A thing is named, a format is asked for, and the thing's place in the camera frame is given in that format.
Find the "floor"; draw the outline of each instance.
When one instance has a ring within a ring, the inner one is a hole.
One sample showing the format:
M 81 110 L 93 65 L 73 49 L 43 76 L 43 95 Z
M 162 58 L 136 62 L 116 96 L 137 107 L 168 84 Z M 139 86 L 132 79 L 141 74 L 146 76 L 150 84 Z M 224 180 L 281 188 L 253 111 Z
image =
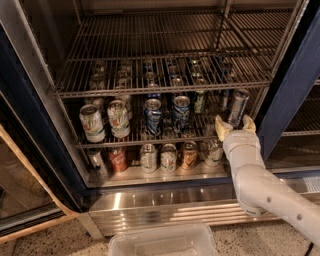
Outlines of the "floor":
M 215 226 L 212 232 L 219 256 L 303 256 L 310 245 L 303 235 L 283 221 Z M 0 244 L 0 256 L 107 256 L 108 241 L 92 240 L 75 219 Z M 320 249 L 315 246 L 310 255 L 320 255 Z

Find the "plastic container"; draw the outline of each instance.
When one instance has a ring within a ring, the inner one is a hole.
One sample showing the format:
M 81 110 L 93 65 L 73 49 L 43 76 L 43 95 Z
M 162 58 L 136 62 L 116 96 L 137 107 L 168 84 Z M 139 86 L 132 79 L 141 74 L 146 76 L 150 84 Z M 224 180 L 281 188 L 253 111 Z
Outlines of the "plastic container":
M 153 228 L 116 235 L 108 256 L 217 256 L 211 229 L 206 224 Z

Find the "wire shelf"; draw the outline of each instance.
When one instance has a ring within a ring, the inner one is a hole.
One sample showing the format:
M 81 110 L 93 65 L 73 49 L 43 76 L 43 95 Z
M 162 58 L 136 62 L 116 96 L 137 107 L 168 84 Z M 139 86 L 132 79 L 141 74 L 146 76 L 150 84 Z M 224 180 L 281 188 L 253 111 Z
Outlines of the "wire shelf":
M 158 88 L 144 85 L 147 58 L 155 61 Z M 190 78 L 190 58 L 199 60 L 206 83 L 195 85 Z M 179 73 L 186 78 L 183 87 L 170 84 L 167 74 L 171 59 L 177 61 Z M 124 60 L 131 62 L 130 81 L 126 88 L 117 89 L 117 70 Z M 96 61 L 105 63 L 105 84 L 92 90 L 89 80 Z M 232 72 L 222 75 L 222 62 L 231 64 Z M 81 98 L 268 87 L 272 77 L 264 62 L 228 21 L 212 10 L 93 16 L 85 18 L 78 31 L 54 95 Z

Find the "beer can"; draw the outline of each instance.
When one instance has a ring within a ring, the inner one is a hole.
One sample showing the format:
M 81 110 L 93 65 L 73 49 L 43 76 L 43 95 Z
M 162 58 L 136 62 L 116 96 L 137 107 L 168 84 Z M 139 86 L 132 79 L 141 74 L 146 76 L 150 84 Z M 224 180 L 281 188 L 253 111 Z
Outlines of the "beer can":
M 94 75 L 104 75 L 106 69 L 106 62 L 103 60 L 96 60 L 93 64 L 92 72 Z
M 189 125 L 190 99 L 187 96 L 178 96 L 173 100 L 172 126 L 176 133 L 182 133 Z
M 84 105 L 80 109 L 80 121 L 88 141 L 96 143 L 105 137 L 101 113 L 96 105 Z
M 108 155 L 113 171 L 123 172 L 127 169 L 128 164 L 124 147 L 110 148 Z
M 145 173 L 157 170 L 157 149 L 152 144 L 145 144 L 140 149 L 140 164 Z
M 157 73 L 146 72 L 143 75 L 144 86 L 147 87 L 149 84 L 159 84 L 159 77 Z
M 157 73 L 157 63 L 151 57 L 147 57 L 143 61 L 142 66 L 143 66 L 143 73 L 148 73 L 148 72 Z
M 90 90 L 104 90 L 105 89 L 104 76 L 101 74 L 92 75 L 89 80 L 89 87 L 90 87 Z
M 209 84 L 206 79 L 195 79 L 194 82 L 195 82 L 195 85 Z M 207 98 L 208 98 L 208 91 L 206 91 L 206 90 L 195 91 L 194 96 L 193 96 L 194 113 L 200 114 L 205 111 L 206 104 L 207 104 Z
M 123 138 L 129 135 L 130 124 L 125 102 L 122 100 L 111 101 L 108 106 L 108 118 L 114 137 Z
M 144 118 L 147 132 L 152 136 L 161 134 L 162 107 L 161 101 L 157 99 L 146 100 L 144 104 Z
M 249 92 L 246 89 L 234 90 L 227 118 L 227 123 L 232 125 L 233 128 L 240 124 L 248 99 Z
M 177 149 L 173 144 L 165 144 L 161 149 L 161 169 L 165 173 L 173 173 L 177 164 Z
M 92 164 L 94 171 L 98 176 L 107 175 L 107 167 L 102 159 L 100 149 L 88 149 L 87 156 Z
M 147 88 L 159 88 L 158 84 L 148 84 Z M 152 93 L 148 93 L 146 95 L 146 99 L 157 99 L 157 100 L 161 100 L 161 93 L 159 92 L 152 92 Z
M 219 139 L 211 139 L 206 143 L 205 163 L 209 166 L 217 166 L 222 158 L 223 148 Z
M 185 170 L 191 170 L 196 166 L 197 144 L 194 141 L 185 142 L 182 145 L 181 167 Z

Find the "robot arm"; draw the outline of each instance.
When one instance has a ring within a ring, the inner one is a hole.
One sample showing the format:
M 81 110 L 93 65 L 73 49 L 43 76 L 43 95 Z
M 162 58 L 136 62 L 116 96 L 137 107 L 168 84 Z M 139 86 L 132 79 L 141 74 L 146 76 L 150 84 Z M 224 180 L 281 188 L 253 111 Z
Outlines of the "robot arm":
M 252 119 L 245 116 L 244 129 L 232 131 L 217 116 L 215 126 L 230 162 L 232 180 L 242 210 L 253 216 L 269 211 L 320 246 L 320 207 L 266 170 Z

